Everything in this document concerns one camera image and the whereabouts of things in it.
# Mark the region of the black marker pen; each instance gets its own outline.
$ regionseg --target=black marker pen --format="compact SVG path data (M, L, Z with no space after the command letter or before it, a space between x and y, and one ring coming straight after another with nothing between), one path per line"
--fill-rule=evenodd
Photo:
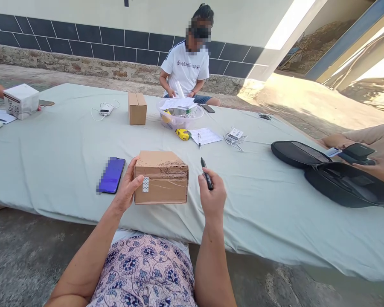
M201 165L204 168L206 167L206 163L205 163L203 158L201 158ZM213 190L212 179L210 179L210 177L209 177L209 175L207 173L204 173L204 176L205 176L206 182L208 183L209 191L212 191Z

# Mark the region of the white t-shirt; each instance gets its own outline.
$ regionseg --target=white t-shirt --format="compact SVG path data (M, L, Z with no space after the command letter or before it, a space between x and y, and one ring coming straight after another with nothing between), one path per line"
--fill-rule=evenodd
M176 91L175 82L179 81L186 96L193 90L197 80L209 78L209 54L205 47L194 54L189 53L185 41L182 41L169 51L161 68L169 75L169 86Z

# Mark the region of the stone wall base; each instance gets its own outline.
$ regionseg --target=stone wall base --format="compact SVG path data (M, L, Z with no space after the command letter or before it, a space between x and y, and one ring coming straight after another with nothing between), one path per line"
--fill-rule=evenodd
M4 45L0 45L0 63L145 84L159 84L160 68L158 66L85 58ZM230 96L240 94L239 96L253 99L262 88L263 82L257 80L210 75L202 90Z

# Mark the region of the printed text on t-shirt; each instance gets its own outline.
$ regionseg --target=printed text on t-shirt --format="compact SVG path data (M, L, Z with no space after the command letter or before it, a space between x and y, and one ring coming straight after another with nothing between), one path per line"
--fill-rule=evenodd
M185 63L185 62L177 61L177 65L182 65L182 66L185 66L185 67L192 67L192 68L199 69L199 65L195 65L195 64L192 64L192 63Z

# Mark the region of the black bag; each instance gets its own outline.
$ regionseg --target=black bag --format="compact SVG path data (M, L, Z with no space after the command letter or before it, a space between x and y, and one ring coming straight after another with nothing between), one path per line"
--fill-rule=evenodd
M305 170L310 184L336 203L351 208L384 206L384 182L349 164L333 162L322 152L297 141L271 145L283 162Z

